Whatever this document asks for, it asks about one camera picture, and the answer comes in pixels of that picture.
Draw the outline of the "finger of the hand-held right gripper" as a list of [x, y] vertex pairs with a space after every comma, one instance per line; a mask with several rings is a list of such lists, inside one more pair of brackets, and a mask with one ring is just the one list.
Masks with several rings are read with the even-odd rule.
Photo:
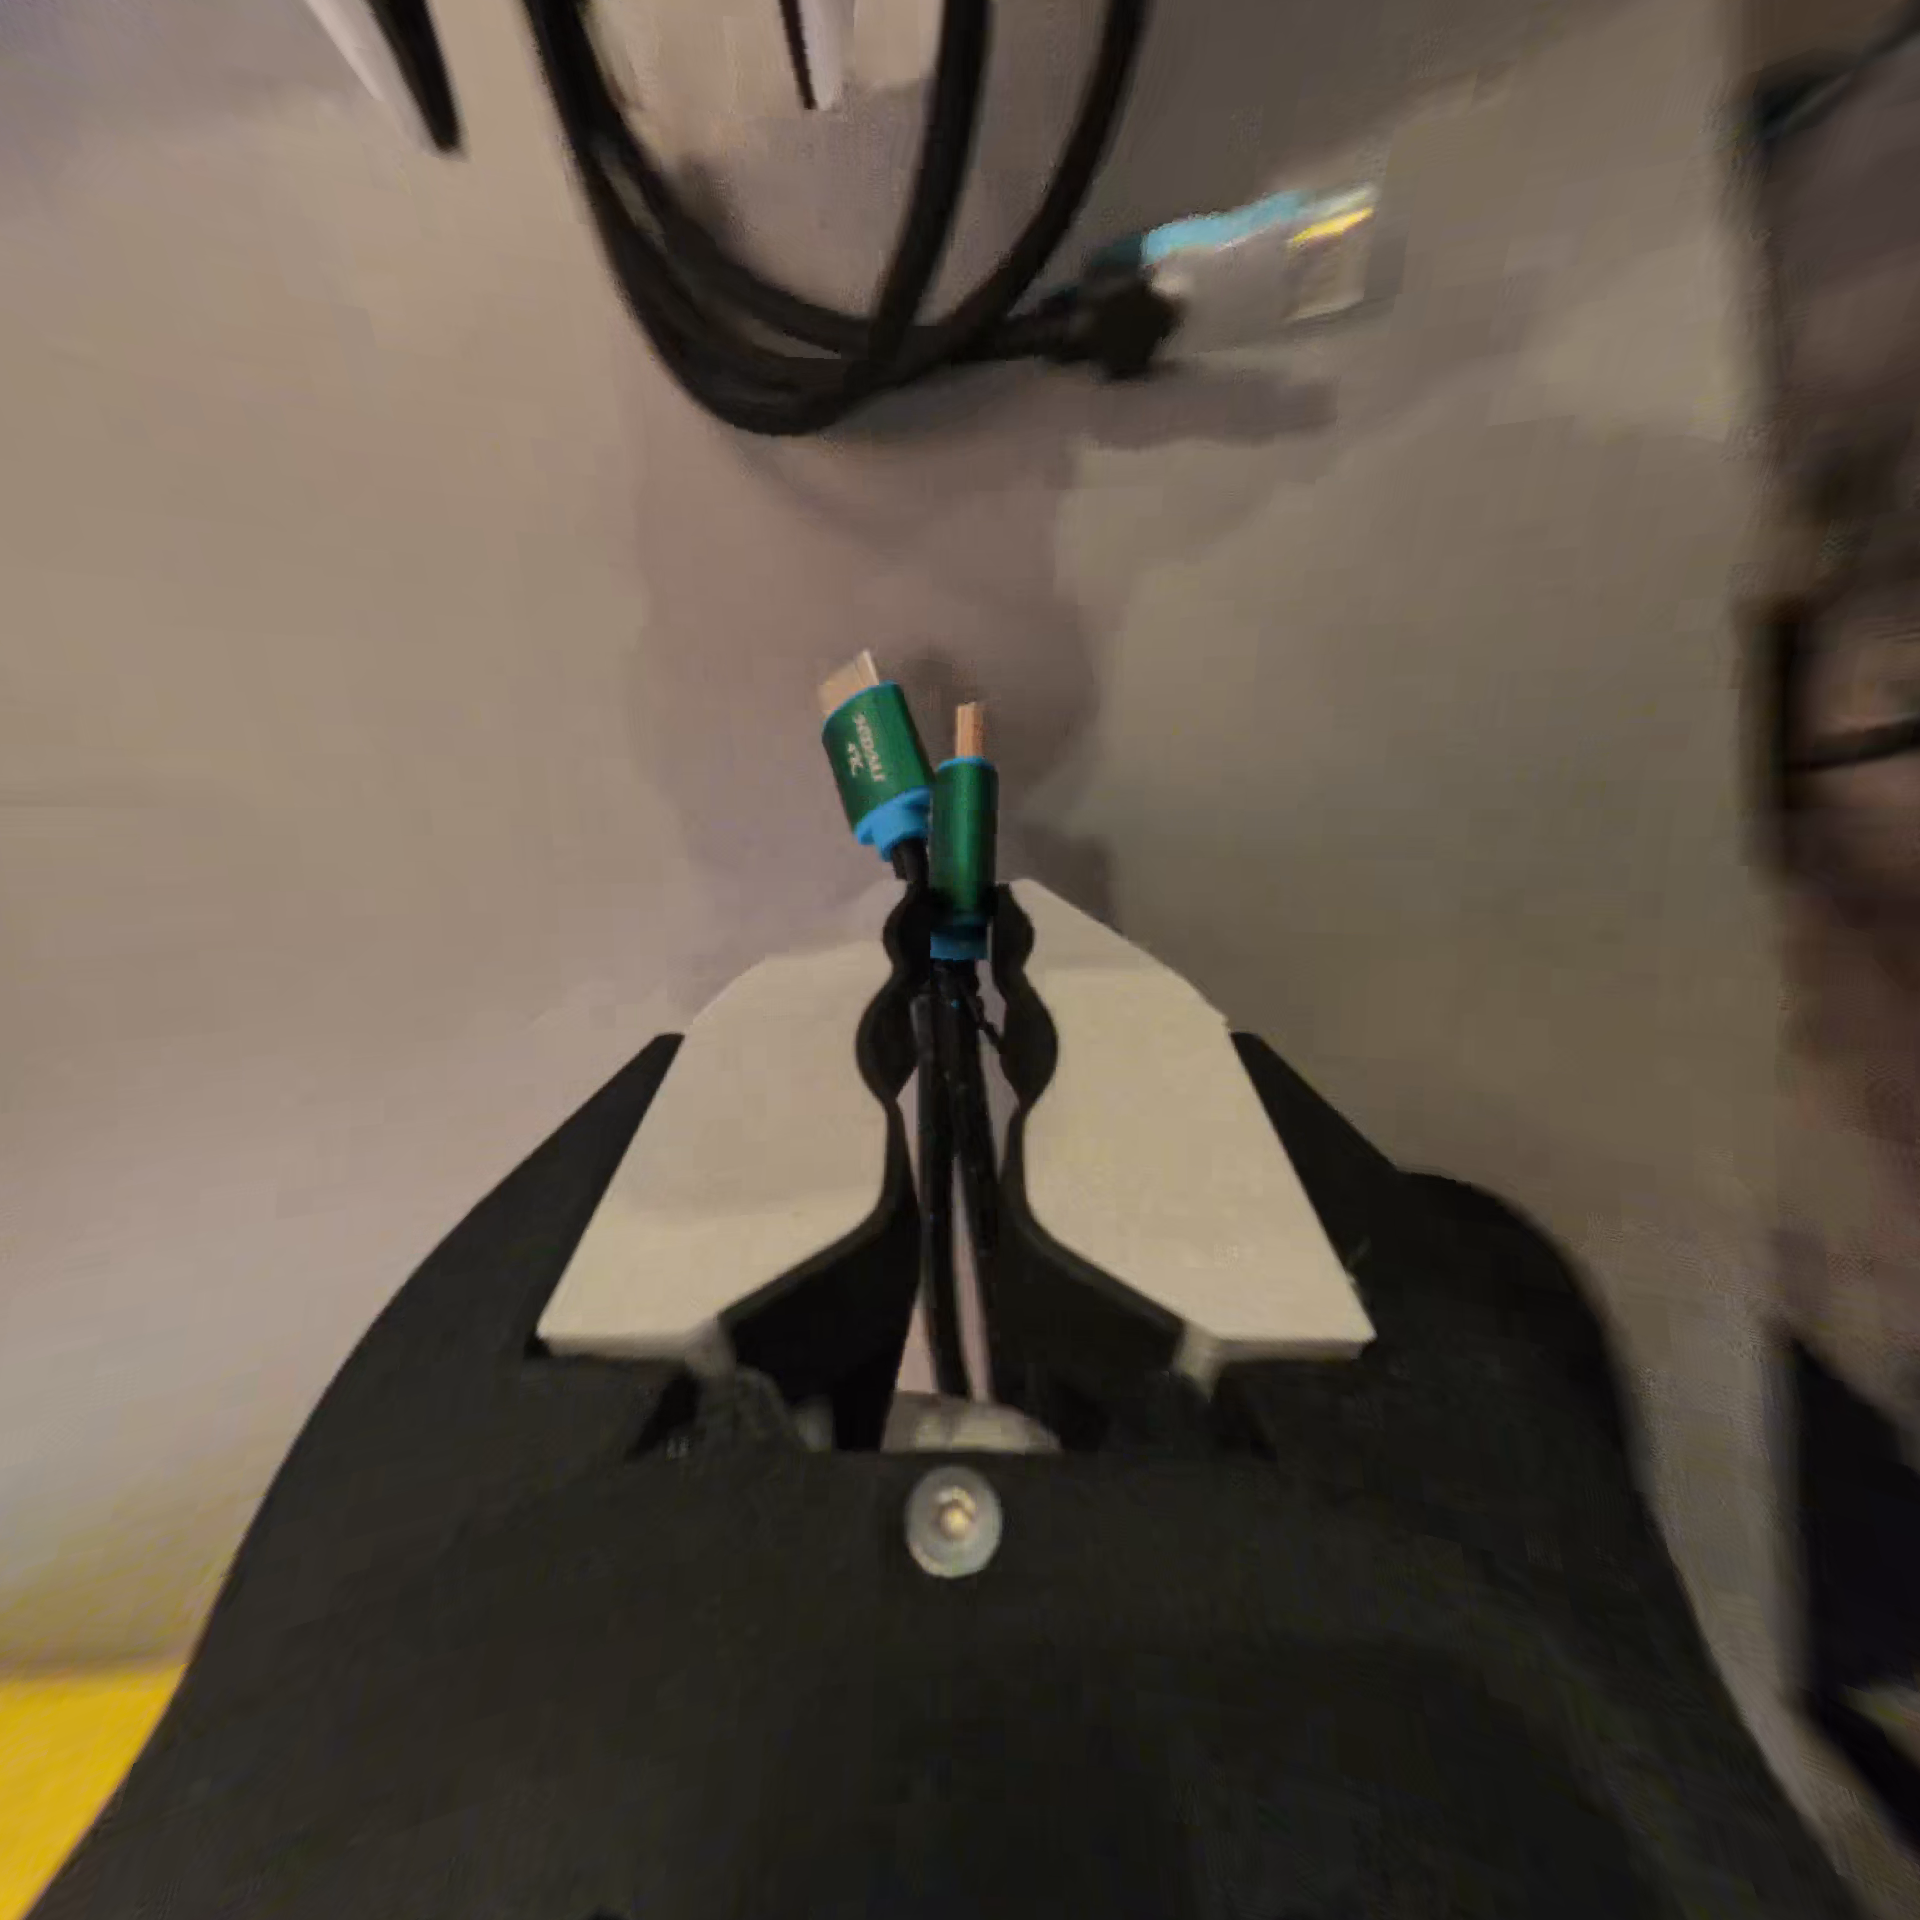
[[856, 3], [777, 3], [785, 52], [805, 112], [825, 112], [847, 98], [856, 11]]
[[419, 147], [461, 150], [461, 109], [427, 3], [307, 3], [349, 72]]

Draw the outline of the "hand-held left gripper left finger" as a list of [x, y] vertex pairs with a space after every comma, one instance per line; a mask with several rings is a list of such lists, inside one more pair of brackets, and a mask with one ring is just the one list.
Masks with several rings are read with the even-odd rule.
[[900, 904], [873, 883], [692, 1017], [543, 1309], [549, 1353], [699, 1377], [899, 1364], [916, 1291]]

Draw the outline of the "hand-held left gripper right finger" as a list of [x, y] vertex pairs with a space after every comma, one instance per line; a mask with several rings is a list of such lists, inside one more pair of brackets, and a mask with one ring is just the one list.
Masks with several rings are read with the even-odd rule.
[[1376, 1340], [1228, 1017], [1035, 881], [999, 892], [993, 981], [1010, 1090], [993, 1323], [1084, 1388]]

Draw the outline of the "yellow plastic bin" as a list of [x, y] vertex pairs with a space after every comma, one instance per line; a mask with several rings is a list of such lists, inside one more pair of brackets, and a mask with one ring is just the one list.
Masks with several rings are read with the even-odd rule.
[[124, 1782], [180, 1664], [3, 1675], [3, 1916], [25, 1916]]

